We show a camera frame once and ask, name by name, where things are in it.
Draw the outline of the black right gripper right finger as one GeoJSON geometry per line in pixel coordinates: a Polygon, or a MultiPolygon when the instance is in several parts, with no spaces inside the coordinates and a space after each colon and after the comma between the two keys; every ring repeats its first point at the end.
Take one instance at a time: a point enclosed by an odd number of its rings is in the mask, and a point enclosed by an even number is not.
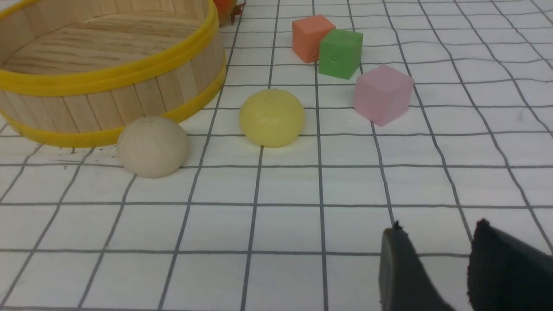
{"type": "Polygon", "coordinates": [[[550,311],[553,258],[482,219],[471,244],[467,288],[475,311],[550,311]]]}

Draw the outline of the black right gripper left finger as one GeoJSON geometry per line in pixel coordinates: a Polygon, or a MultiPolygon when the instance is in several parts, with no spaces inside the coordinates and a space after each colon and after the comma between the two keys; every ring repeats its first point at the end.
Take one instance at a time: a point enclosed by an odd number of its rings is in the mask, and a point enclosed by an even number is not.
{"type": "Polygon", "coordinates": [[[399,222],[382,233],[379,266],[383,311],[452,311],[426,273],[399,222]]]}

